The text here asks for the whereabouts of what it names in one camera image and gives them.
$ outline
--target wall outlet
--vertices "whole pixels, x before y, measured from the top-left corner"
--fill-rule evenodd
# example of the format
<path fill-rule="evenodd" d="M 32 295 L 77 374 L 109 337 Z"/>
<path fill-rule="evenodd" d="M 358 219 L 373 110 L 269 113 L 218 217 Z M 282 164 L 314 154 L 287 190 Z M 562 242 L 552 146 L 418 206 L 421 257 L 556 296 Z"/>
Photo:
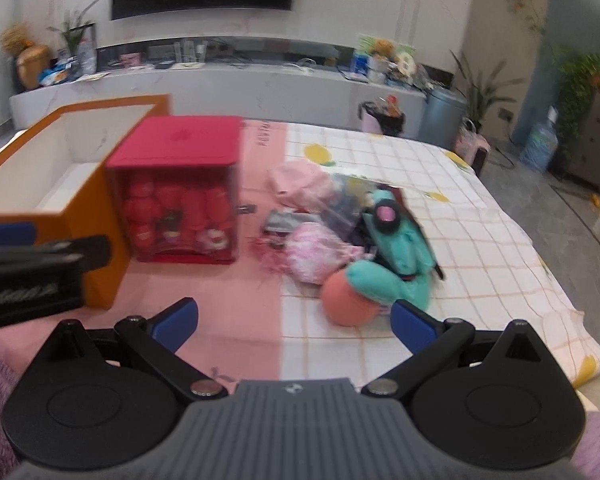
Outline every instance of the wall outlet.
<path fill-rule="evenodd" d="M 498 118 L 510 123 L 513 120 L 513 112 L 511 110 L 507 110 L 506 108 L 501 108 L 498 110 Z"/>

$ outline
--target gray tile floor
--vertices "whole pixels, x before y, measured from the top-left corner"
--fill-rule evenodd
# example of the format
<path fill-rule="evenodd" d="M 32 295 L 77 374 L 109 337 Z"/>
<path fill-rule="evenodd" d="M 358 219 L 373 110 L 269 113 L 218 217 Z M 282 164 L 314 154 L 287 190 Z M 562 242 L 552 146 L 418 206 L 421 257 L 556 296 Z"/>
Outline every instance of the gray tile floor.
<path fill-rule="evenodd" d="M 573 305 L 585 313 L 584 325 L 600 343 L 600 211 L 590 190 L 537 174 L 492 152 L 481 180 L 501 208 L 534 242 Z M 584 393 L 600 407 L 600 380 Z"/>

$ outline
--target gray trash can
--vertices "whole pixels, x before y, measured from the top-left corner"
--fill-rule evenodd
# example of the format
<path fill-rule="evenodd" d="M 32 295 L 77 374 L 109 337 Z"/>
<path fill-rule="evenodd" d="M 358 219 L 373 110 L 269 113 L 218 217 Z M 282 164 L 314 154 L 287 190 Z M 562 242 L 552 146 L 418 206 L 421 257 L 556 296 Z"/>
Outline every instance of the gray trash can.
<path fill-rule="evenodd" d="M 453 150 L 465 112 L 466 99 L 458 92 L 434 88 L 427 93 L 427 106 L 417 140 Z"/>

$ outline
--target blue-green wall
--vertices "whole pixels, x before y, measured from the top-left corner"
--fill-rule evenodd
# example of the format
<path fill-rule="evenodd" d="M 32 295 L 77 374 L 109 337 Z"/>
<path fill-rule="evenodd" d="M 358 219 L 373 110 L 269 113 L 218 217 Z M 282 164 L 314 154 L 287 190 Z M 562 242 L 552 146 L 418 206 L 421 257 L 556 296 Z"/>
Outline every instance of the blue-green wall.
<path fill-rule="evenodd" d="M 518 143 L 526 141 L 531 126 L 546 117 L 558 95 L 560 76 L 548 45 L 600 54 L 600 0 L 549 0 L 546 24 L 538 63 L 512 136 Z"/>

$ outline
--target gray ribbed panel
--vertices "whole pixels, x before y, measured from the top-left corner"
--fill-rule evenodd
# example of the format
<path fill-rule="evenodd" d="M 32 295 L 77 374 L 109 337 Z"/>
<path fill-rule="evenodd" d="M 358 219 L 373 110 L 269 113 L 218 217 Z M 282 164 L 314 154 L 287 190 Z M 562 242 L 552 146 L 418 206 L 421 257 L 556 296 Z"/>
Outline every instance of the gray ribbed panel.
<path fill-rule="evenodd" d="M 298 384 L 302 391 L 290 393 Z M 435 449 L 394 400 L 358 395 L 349 380 L 244 381 L 224 400 L 192 404 L 160 446 L 92 473 L 23 465 L 9 480 L 584 480 L 568 460 L 495 472 Z"/>

